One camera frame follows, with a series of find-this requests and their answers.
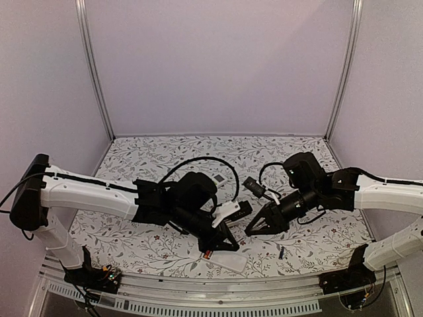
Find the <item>black cable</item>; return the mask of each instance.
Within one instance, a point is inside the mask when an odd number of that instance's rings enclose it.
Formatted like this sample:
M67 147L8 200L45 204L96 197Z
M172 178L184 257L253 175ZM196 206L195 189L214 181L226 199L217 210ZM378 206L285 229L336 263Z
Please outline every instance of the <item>black cable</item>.
M190 158L189 160L185 160L182 163L179 163L178 165L176 165L174 168L172 168L160 181L159 181L159 185L161 185L167 178L169 178L170 175L172 175L173 173L175 173L179 168L181 168L184 165L187 165L191 162L196 162L198 160L215 160L217 162L220 162L224 165L226 165L227 167L229 167L229 169L232 171L234 177L235 177L235 182L236 182L236 189L235 189L235 194L233 196L232 201L235 201L236 198L238 197L239 194L239 177L237 174L237 171L235 170L235 168L230 165L228 162L226 162L225 160L222 160L221 158L218 157L195 157L195 158Z
M263 184L262 184L262 176L263 176L264 170L266 170L266 168L268 168L269 166L275 166L275 165L284 166L284 164L281 163L281 162L270 162L270 163L267 163L267 164L263 165L263 167L261 168L260 172L258 173L258 183L261 186L263 186ZM269 192L272 192L272 193L276 194L278 196L278 199L281 199L282 198L282 195L280 193L278 193L276 190L273 190L271 188L266 188L266 190L268 190Z
M15 192L15 190L18 189L18 187L21 184L25 183L27 180L29 180L29 179L31 179L33 177L43 176L43 175L51 176L51 175L54 175L54 173L51 173L51 172L35 173L33 175L27 176L26 178L23 178L22 180L20 180L18 182L18 184L16 184L15 186L13 186L13 188L10 190L10 192L6 194L6 196L2 199L2 201L0 201L0 208L1 208L1 206L3 206L5 204L5 202L8 200L8 198Z
M22 234L24 235L24 237L28 240L28 241L32 241L32 239L34 239L34 234L31 235L31 237L27 236L24 229L22 229Z
M377 180L378 182L383 182L386 184L423 186L423 183L413 182L412 180L390 180L390 179L378 177L358 167L349 167L349 168L346 168L346 170L355 170L356 172L359 172L360 174L363 174L367 176L368 178L371 178L372 180Z
M304 222L304 223L300 223L299 222L299 218L297 218L297 223L299 224L299 225L310 225L311 223L314 223L317 219L319 219L320 217L323 217L324 215L326 214L326 210L325 211L323 211L320 215L317 215L316 217L314 217L313 219L311 219L310 221L306 221L306 222Z
M385 284L386 284L386 266L384 265L383 266L383 282L382 282L382 286L381 286L380 291L378 292L378 294L376 295L375 299L373 299L372 302L370 302L367 305L364 304L362 308L369 307L370 305L373 305L375 303L375 301L377 301L377 299L379 299L379 297L382 295L383 288L385 287Z
M73 287L74 287L74 288L78 291L78 293L79 293L79 294L82 296L82 298L84 299L84 301L85 301L85 306L86 306L86 308L87 308L87 312L88 312L91 316L94 316L94 317L101 317L101 316L100 316L100 314L96 311L96 309L95 309L94 305L93 305L93 304L91 304L91 302L89 301L87 294L84 294L84 293L83 293L83 292L79 289L79 287L78 287L76 284L74 284L74 282L72 281L72 279L70 278L69 274L67 274L67 272L66 272L66 271L65 271L65 274L66 274L67 278L69 279L69 281L71 282L71 284L73 285Z

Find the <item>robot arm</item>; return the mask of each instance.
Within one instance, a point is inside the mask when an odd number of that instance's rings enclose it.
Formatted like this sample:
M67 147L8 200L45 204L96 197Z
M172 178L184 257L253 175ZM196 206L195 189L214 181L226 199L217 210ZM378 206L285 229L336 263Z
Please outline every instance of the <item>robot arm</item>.
M390 209L415 213L420 217L410 226L379 242L354 250L348 269L321 275L328 293L341 291L340 275L359 287L374 281L374 271L423 250L423 184L373 176L359 168L325 172L312 153L297 153L283 163L293 193L280 201L267 203L247 226L247 235L277 234L289 230L289 222L304 217L313 208ZM252 178L244 186L260 196L263 188Z
M423 187L378 182L360 175L354 207L415 213L420 217L410 226L365 249L364 265L376 271L384 265L423 250Z
M197 237L201 252L238 250L223 220L236 220L252 211L247 201L215 206L212 212L201 210L210 199L216 205L217 188L205 174L195 172L178 182L116 182L70 173L50 166L47 155L37 155L21 183L11 208L12 223L34 233L60 260L67 282L108 293L117 292L120 270L93 268L89 251L72 239L49 208L70 207L136 223L170 224Z

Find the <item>light purple wall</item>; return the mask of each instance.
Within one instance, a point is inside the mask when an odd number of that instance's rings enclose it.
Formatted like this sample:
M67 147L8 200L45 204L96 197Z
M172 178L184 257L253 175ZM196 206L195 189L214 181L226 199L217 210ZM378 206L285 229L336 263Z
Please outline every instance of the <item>light purple wall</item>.
M117 135L323 135L353 1L87 1Z
M37 153L91 174L108 140L74 1L0 1L0 197ZM73 215L62 215L69 224ZM23 316L44 249L0 215L0 315Z
M332 140L344 166L423 180L423 2L364 1L346 96ZM416 216L366 211L384 238ZM423 254L399 262L416 316L423 316Z

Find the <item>floral tablecloth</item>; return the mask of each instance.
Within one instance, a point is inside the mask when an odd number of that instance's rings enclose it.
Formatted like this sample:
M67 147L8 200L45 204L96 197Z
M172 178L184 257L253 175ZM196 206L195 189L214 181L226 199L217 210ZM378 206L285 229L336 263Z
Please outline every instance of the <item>floral tablecloth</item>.
M115 140L97 177L158 181L179 162L215 156L232 164L242 183L247 176L257 179L263 164L283 162L300 151L313 152L327 171L338 168L323 140L316 137L131 137ZM218 190L219 202L231 199L235 181L231 171L222 164L195 162L178 170L173 178L178 180L188 171L210 176L222 173L229 181ZM279 166L267 169L264 182L283 194L292 192L288 177ZM248 199L254 211L266 203L242 186L239 199ZM76 241L87 245L95 264L112 263L132 273L210 279L273 277L336 269L348 263L348 257L343 256L348 250L370 241L359 211L328 211L310 225L291 222L289 232L247 237L244 229L254 214L231 228L241 246L238 252L248 258L242 273L192 259L189 253L197 247L197 239L181 235L169 226L137 224L102 213L78 211L70 231ZM317 212L308 214L311 219ZM279 259L281 247L285 252Z

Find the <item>small black object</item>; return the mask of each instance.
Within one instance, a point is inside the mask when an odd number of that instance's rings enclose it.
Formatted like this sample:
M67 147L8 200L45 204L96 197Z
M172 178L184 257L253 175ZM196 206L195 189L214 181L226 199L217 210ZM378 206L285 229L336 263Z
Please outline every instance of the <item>small black object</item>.
M252 213L252 207L250 205L250 202L248 200L246 201L240 201L239 204L239 210L232 215L226 217L225 219L229 221L237 221L239 219L242 219Z
M354 250L348 268L319 275L319 286L324 294L355 289L376 282L375 272L364 266L364 251L367 244Z
M279 252L279 260L282 260L284 258L284 253L285 253L285 247L282 246Z
M257 198L263 197L264 192L266 191L261 185L256 182L254 178L250 176L243 182L243 185Z

